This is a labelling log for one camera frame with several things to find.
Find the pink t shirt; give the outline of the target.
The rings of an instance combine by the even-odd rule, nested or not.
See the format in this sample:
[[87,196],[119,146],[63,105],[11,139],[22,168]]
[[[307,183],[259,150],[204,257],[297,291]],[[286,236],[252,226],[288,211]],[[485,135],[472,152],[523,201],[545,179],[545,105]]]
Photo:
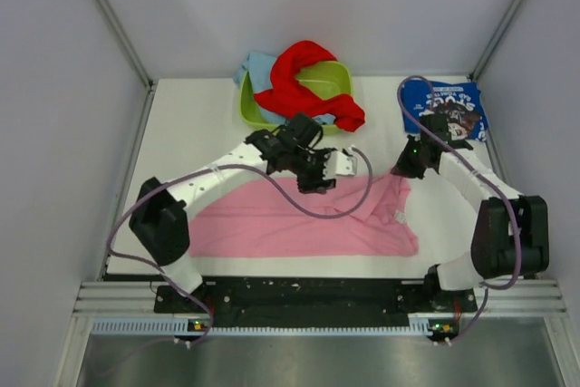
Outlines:
[[417,236],[394,214],[405,213],[406,179],[341,178],[323,195],[303,195],[291,178],[237,188],[189,223],[191,256],[414,256]]

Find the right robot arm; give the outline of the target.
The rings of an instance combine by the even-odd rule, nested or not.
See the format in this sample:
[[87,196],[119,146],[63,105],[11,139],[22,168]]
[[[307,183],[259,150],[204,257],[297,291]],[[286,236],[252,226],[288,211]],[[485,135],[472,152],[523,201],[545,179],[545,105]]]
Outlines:
[[467,140],[453,140],[444,116],[420,117],[420,135],[410,135],[391,173],[423,179],[433,169],[477,213],[469,251],[431,266],[422,289],[425,304],[446,309],[457,296],[500,276],[529,276],[549,266],[547,203],[511,188],[484,164]]

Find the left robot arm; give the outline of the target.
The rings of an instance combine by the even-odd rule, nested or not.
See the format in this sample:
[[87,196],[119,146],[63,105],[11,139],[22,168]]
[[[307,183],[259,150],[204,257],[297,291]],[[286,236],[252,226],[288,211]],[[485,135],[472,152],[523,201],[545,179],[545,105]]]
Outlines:
[[165,183],[153,177],[140,188],[129,228],[153,264],[176,286],[174,300],[186,311],[205,302],[203,278],[189,259],[189,222],[201,211],[255,179],[289,171],[301,193],[325,193],[336,185],[339,151],[316,148],[322,128],[304,114],[272,131],[249,134],[232,151],[196,172]]

